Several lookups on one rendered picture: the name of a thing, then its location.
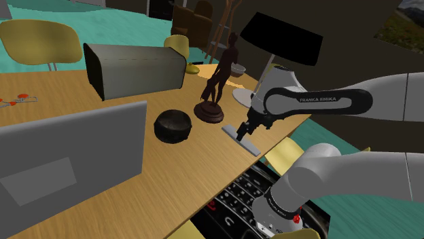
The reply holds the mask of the wooden coat stand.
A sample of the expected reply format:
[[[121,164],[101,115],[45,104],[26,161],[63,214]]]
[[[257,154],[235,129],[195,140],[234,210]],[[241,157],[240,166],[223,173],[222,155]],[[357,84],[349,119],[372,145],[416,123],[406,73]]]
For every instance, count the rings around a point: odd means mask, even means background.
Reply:
[[[223,32],[228,31],[227,39],[229,39],[232,32],[232,22],[234,18],[234,13],[243,0],[225,0],[225,8],[222,14],[222,17],[219,21],[219,24],[215,30],[215,33],[212,37],[211,42],[208,44],[207,51],[205,54],[205,59],[210,57],[209,64],[213,62],[215,54],[218,48],[226,49],[229,46],[229,43],[221,43],[221,38],[223,37]]]

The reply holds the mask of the black shade table lamp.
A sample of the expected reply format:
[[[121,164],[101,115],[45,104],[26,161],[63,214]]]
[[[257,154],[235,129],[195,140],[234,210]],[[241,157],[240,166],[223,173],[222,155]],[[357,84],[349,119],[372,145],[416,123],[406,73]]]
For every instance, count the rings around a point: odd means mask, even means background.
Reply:
[[[323,37],[298,26],[257,12],[241,31],[240,37],[250,44],[271,54],[254,90],[237,88],[234,99],[246,108],[257,93],[275,56],[314,66],[317,63]]]

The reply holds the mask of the orange handled scissors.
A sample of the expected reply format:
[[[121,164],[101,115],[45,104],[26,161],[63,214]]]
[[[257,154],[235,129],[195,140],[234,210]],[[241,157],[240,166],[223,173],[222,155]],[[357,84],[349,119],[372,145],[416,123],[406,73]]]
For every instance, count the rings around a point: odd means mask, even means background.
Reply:
[[[20,103],[34,103],[37,102],[38,98],[36,96],[30,96],[28,94],[19,94],[16,99],[12,101],[4,101],[0,98],[0,109],[5,107],[14,106]]]

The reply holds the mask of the dark brown human figurine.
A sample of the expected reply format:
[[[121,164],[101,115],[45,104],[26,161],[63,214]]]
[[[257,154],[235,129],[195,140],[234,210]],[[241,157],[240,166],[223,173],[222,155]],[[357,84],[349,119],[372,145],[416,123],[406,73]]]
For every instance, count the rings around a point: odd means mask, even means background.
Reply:
[[[223,120],[223,112],[218,105],[222,97],[223,88],[231,75],[232,64],[238,62],[239,51],[235,47],[238,34],[233,32],[228,38],[229,47],[223,51],[222,57],[214,74],[207,80],[207,85],[203,90],[198,103],[194,108],[194,113],[200,120],[207,123],[218,123]]]

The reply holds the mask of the wooden table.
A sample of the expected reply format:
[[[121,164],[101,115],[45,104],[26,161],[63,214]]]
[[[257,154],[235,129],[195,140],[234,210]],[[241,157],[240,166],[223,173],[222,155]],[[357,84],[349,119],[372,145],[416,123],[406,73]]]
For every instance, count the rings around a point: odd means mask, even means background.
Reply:
[[[166,144],[153,129],[167,109],[192,115],[214,65],[186,75],[183,86],[152,94],[101,100],[85,71],[0,73],[0,98],[26,93],[35,103],[0,109],[0,126],[147,101],[143,169],[118,186],[59,213],[12,239],[164,239],[203,208],[257,158],[234,142],[222,124],[192,119],[186,141]]]

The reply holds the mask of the flat grey bar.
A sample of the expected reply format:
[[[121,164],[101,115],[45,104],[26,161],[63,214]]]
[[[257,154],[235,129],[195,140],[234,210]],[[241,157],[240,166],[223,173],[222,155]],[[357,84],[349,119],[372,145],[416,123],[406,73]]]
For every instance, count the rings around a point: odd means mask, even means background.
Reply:
[[[254,156],[259,156],[261,154],[260,150],[249,140],[247,136],[244,136],[241,140],[237,139],[238,134],[236,133],[236,128],[230,124],[223,126],[222,130],[236,143],[241,147],[246,149],[250,154]]]

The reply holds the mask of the grey rounded metal box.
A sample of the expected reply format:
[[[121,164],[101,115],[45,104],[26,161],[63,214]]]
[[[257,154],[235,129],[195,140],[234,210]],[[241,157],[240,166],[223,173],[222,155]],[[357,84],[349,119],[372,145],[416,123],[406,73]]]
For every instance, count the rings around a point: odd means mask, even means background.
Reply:
[[[169,47],[83,44],[88,81],[102,100],[180,89],[187,61]]]

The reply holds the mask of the grey laptop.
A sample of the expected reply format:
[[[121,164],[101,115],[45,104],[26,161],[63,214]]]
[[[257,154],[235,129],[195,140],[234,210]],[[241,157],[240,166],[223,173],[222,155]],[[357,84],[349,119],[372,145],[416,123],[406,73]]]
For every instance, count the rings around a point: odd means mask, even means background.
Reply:
[[[142,171],[147,103],[0,127],[0,239]]]

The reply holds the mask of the landscape wall picture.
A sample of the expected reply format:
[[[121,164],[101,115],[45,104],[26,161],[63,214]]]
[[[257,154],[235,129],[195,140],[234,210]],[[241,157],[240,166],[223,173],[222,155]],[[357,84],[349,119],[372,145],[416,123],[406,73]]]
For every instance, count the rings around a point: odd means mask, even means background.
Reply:
[[[424,0],[402,0],[374,38],[424,55]]]

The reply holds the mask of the black round bowl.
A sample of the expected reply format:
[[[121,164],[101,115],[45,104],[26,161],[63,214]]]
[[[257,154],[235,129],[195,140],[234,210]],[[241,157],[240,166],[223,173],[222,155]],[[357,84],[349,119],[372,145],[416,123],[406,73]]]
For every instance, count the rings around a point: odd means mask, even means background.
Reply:
[[[177,109],[163,111],[154,122],[154,133],[164,143],[180,143],[189,137],[192,121],[189,115]]]

